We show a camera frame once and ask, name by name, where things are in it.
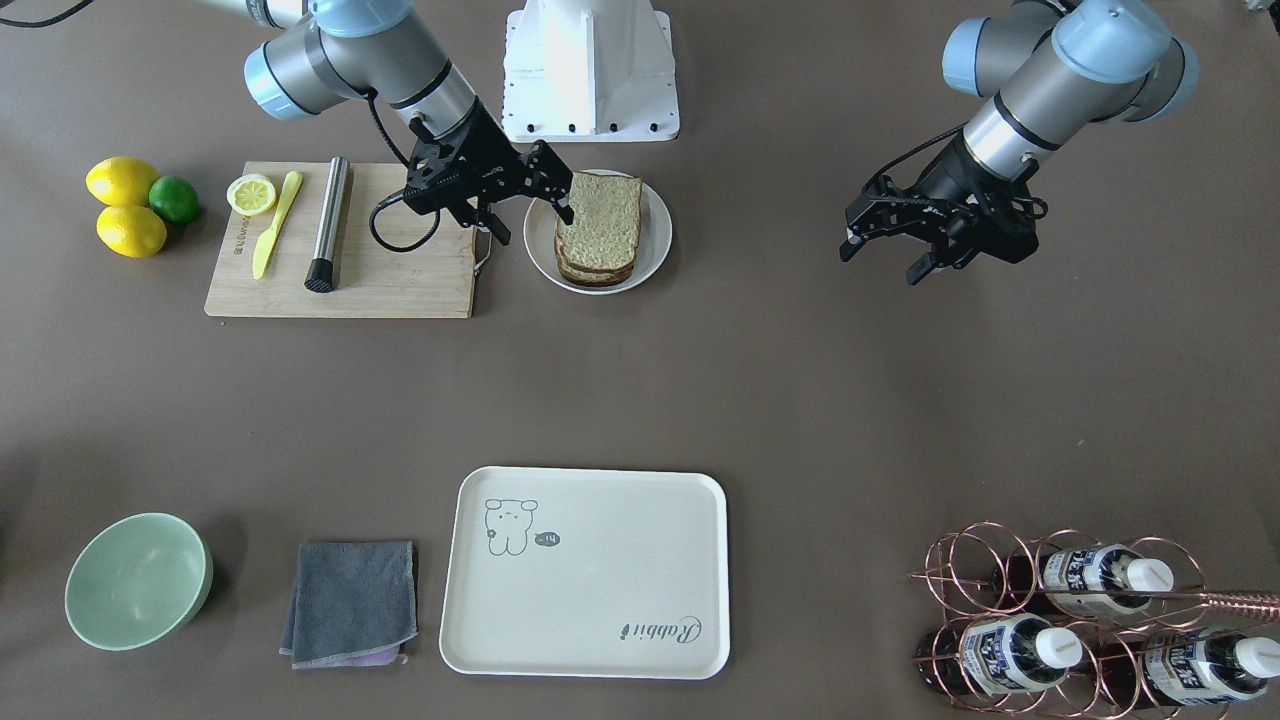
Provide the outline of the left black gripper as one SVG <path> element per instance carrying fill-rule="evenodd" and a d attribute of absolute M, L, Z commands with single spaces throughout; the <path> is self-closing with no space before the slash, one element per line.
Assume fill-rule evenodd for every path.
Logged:
<path fill-rule="evenodd" d="M 896 186 L 890 169 L 929 146 L 945 147 L 906 188 Z M 1036 223 L 1047 205 L 1033 196 L 1028 182 L 1041 168 L 1027 155 L 1005 179 L 983 168 L 961 136 L 936 136 L 882 167 L 845 210 L 847 238 L 840 245 L 849 263 L 870 240 L 908 236 L 928 250 L 906 269 L 915 287 L 948 265 L 966 265 L 980 254 L 1016 264 L 1039 247 Z"/>

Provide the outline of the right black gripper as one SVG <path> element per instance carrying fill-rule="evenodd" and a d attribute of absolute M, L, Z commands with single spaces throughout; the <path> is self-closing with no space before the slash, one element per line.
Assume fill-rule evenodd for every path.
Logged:
<path fill-rule="evenodd" d="M 408 127 L 417 142 L 404 202 L 417 214 L 451 211 L 460 225 L 476 227 L 502 246 L 509 245 L 511 232 L 492 205 L 517 195 L 550 204 L 566 225 L 573 224 L 573 172 L 544 140 L 518 151 L 481 101 L 442 135 L 433 133 L 420 113 Z"/>

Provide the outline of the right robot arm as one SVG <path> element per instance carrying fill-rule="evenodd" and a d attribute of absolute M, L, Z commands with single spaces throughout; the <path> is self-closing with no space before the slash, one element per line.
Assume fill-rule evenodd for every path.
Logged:
<path fill-rule="evenodd" d="M 543 141 L 517 151 L 447 56 L 411 1 L 219 1 L 279 35 L 244 61 L 247 88 L 280 120 L 315 117 L 348 99 L 383 99 L 416 138 L 402 202 L 448 211 L 509 242 L 492 205 L 513 196 L 550 204 L 573 223 L 573 173 Z"/>

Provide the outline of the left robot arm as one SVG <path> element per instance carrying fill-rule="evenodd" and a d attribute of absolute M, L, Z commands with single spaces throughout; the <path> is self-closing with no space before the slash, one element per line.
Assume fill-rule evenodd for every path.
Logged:
<path fill-rule="evenodd" d="M 943 50 L 947 85 L 983 100 L 936 137 L 915 182 L 877 170 L 846 208 L 844 261 L 869 241 L 908 236 L 925 252 L 909 284 L 988 255 L 1016 264 L 1039 246 L 1047 206 L 1029 179 L 1091 123 L 1142 123 L 1179 109 L 1201 63 L 1143 1 L 1015 1 L 960 23 Z"/>

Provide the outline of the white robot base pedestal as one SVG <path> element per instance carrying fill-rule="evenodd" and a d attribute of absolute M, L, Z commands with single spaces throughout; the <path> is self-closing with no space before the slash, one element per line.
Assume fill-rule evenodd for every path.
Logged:
<path fill-rule="evenodd" d="M 500 124 L 516 143 L 680 135 L 671 18 L 649 1 L 527 1 L 507 15 L 503 67 Z"/>

